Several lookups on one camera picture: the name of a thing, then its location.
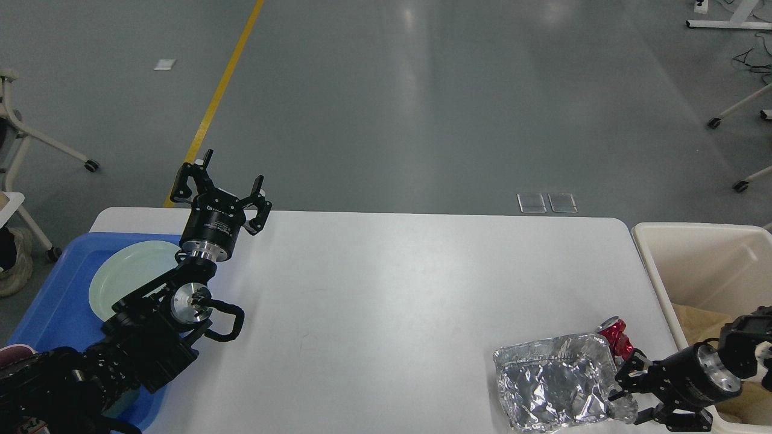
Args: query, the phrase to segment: crumpled aluminum foil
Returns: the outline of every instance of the crumpled aluminum foil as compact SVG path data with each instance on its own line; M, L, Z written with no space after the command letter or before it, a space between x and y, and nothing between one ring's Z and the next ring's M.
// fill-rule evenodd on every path
M499 400L518 432L554 432L606 419L633 423L638 404L610 402L617 368L599 334L567 336L500 348L493 353Z

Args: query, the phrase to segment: chair leg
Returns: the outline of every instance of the chair leg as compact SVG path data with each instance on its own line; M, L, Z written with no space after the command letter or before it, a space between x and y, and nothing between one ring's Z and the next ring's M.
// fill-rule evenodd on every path
M742 193L748 189L748 184L750 184L752 180L760 178L764 175L768 175L770 173L772 173L772 166L763 168L753 175L746 177L745 179L740 179L739 181L735 182L734 185L732 185L732 188L734 188L735 192Z
M29 230L31 230L35 237L38 239L40 245L43 246L43 249L46 250L46 256L48 257L49 261L53 263L56 262L62 255L62 250L59 247L54 247L54 245L51 243L51 240L48 239L46 234L42 229L40 229L40 226L38 226L35 220L32 219L32 216L29 214L29 212L27 212L26 208L19 206L19 209L17 209L16 212L19 214L19 217L22 218L24 223L29 227Z
M28 125L25 125L23 122L21 122L15 113L13 112L13 106L12 106L12 98L11 98L11 83L9 81L3 81L3 105L5 106L5 115L8 117L8 121L16 127L19 131L33 136L34 138L40 140L41 142L48 144L49 146L64 152L65 154L68 154L69 156L77 159L81 163L88 163L90 159L78 151L72 149L69 146L66 146L62 142L54 139L53 137L50 137L47 134L44 134Z
M2 180L2 189L7 192L13 192L13 181L16 179L16 175L19 174L19 169L24 162L24 158L27 156L30 147L32 146L32 137L24 136L22 143L19 145L19 149L11 160L11 164L8 165L8 171L5 173L5 177Z
M708 127L718 128L718 126L721 125L721 120L724 117L727 117L732 113L738 111L742 107L746 106L748 103L764 95L765 93L770 92L771 90L772 90L772 83L767 84L766 86L762 87L756 92L753 92L751 95L748 95L747 97L743 98L739 103L736 103L733 106L729 107L728 109L724 110L723 112L717 114L713 119L711 119L708 122Z

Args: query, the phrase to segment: gray floor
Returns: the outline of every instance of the gray floor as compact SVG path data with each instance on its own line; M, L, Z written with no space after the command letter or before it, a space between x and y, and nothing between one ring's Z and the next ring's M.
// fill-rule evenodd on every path
M17 182L65 246L110 206L161 206L253 6L5 2L0 64L43 146ZM758 10L772 20L772 6ZM708 19L730 12L711 2ZM267 0L206 137L218 185L258 173L277 209L518 215L518 192L570 192L582 216L772 220L762 86L730 58L753 32L687 29L688 0ZM172 71L152 67L176 58ZM0 300L0 341L49 266Z

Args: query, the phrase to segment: beige bin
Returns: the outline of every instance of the beige bin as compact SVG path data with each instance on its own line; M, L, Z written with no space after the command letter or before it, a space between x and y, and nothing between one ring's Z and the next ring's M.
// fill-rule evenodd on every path
M772 304L772 235L756 226L641 223L633 239L678 348L688 346L671 303L732 318ZM772 434L772 393L731 423L714 407L714 432Z

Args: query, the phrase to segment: blue tray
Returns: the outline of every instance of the blue tray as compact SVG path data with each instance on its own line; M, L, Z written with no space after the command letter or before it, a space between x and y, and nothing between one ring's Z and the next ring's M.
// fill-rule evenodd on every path
M92 232L73 240L43 284L8 344L27 344L43 352L56 347L83 351L104 338L102 321L89 306L89 285L114 253L137 242L159 239L178 244L180 236ZM145 430L158 414L166 388L139 398L118 418Z

